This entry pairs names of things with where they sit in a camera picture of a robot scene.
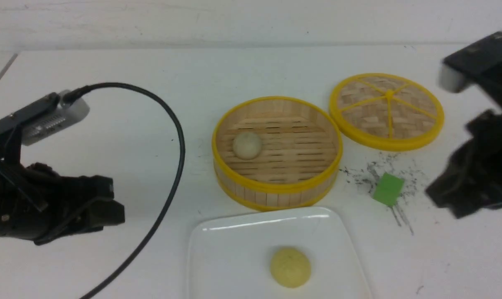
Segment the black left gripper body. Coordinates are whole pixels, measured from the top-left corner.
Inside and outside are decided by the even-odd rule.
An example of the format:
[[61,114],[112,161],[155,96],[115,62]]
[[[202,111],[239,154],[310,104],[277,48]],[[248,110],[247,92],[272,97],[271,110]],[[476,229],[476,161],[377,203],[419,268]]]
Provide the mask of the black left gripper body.
[[44,245],[125,222],[125,207],[114,199],[112,178],[60,176],[42,163],[20,171],[48,206],[38,211],[0,176],[0,237]]

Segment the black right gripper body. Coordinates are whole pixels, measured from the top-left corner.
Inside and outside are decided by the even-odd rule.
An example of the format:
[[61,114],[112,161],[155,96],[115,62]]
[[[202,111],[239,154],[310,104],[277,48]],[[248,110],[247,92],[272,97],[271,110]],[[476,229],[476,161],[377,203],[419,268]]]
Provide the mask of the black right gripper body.
[[426,188],[432,203],[456,219],[502,208],[502,114],[486,110],[466,130],[470,139],[452,153],[445,170]]

